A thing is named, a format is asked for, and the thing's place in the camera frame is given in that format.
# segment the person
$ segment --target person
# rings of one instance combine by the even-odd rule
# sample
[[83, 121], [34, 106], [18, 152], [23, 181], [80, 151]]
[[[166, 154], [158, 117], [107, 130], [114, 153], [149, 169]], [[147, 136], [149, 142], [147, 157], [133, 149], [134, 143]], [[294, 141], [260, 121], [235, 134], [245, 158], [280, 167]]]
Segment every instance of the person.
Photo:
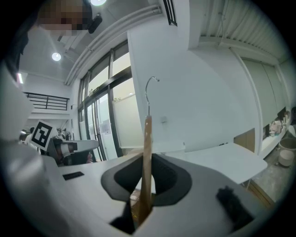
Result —
[[101, 22], [99, 15], [93, 20], [92, 7], [88, 0], [40, 1], [39, 7], [21, 24], [11, 40], [5, 58], [8, 71], [17, 81], [20, 55], [29, 42], [28, 31], [33, 27], [62, 31], [88, 30], [93, 33]]
[[27, 145], [27, 146], [32, 147], [33, 149], [37, 150], [39, 154], [41, 154], [40, 149], [30, 142], [31, 138], [32, 138], [32, 135], [33, 135], [33, 131], [34, 131], [34, 127], [30, 128], [30, 134], [26, 137], [24, 144]]

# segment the trash bin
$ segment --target trash bin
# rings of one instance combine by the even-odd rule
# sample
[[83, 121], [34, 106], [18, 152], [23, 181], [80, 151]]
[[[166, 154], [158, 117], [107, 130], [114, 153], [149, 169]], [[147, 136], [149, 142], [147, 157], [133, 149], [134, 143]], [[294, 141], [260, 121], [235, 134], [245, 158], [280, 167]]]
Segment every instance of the trash bin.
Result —
[[279, 142], [279, 146], [282, 150], [290, 150], [294, 154], [296, 152], [296, 139], [294, 138], [285, 138]]

